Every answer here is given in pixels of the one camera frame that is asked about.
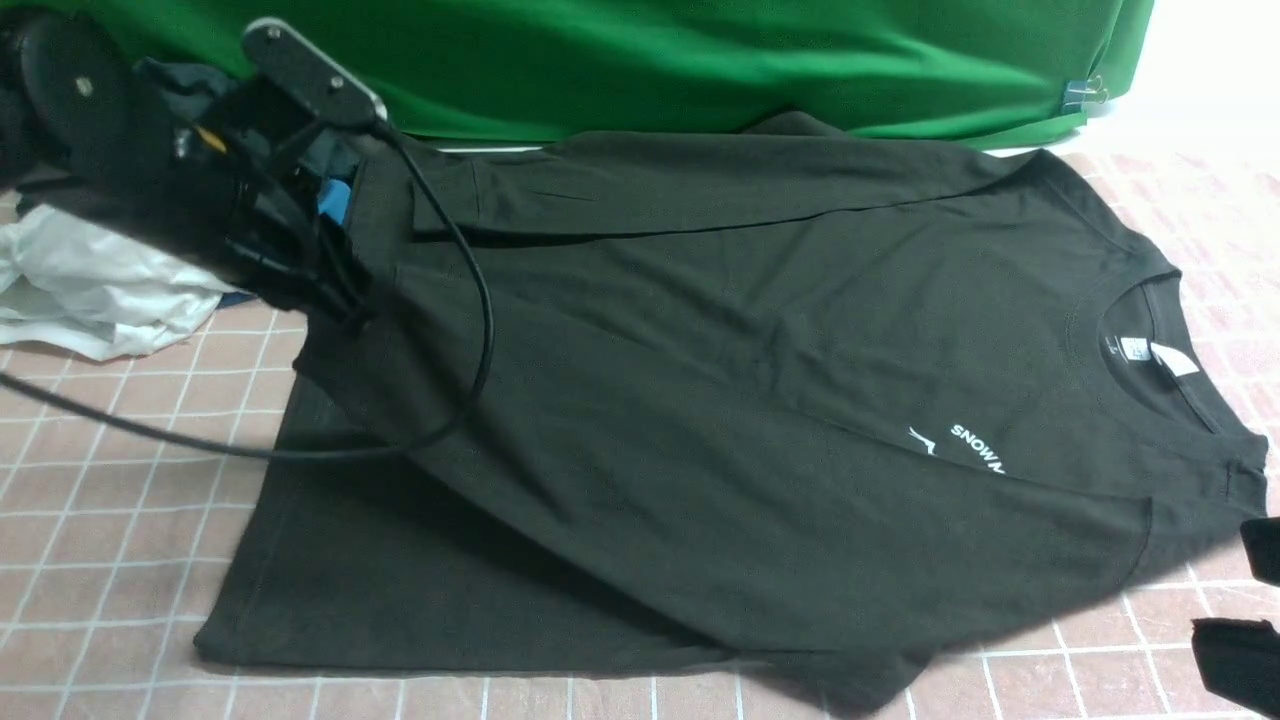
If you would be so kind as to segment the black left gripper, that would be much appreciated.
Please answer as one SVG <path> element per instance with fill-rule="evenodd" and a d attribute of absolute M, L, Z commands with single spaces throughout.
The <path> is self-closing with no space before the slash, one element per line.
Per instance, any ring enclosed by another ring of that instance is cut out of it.
<path fill-rule="evenodd" d="M 319 118 L 273 85 L 242 85 L 196 117 L 150 95 L 169 142 L 150 186 L 157 245 L 274 307 L 366 324 L 375 283 L 300 170 Z"/>

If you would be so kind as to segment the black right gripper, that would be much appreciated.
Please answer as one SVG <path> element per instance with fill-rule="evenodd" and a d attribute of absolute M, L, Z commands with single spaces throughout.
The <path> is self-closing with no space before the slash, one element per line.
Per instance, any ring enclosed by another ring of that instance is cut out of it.
<path fill-rule="evenodd" d="M 1244 521 L 1240 538 L 1252 577 L 1280 585 L 1280 518 Z M 1196 619 L 1190 646 L 1207 692 L 1262 716 L 1279 715 L 1279 633 L 1271 623 Z"/>

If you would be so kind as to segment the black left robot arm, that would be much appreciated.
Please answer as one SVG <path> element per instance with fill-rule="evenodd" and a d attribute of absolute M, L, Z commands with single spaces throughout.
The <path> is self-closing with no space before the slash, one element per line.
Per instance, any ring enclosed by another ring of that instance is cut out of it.
<path fill-rule="evenodd" d="M 274 307 L 347 328 L 376 291 L 302 160 L 376 129 L 379 96 L 284 20 L 247 26 L 246 82 L 184 118 L 91 17 L 3 12 L 3 187 L 136 240 Z"/>

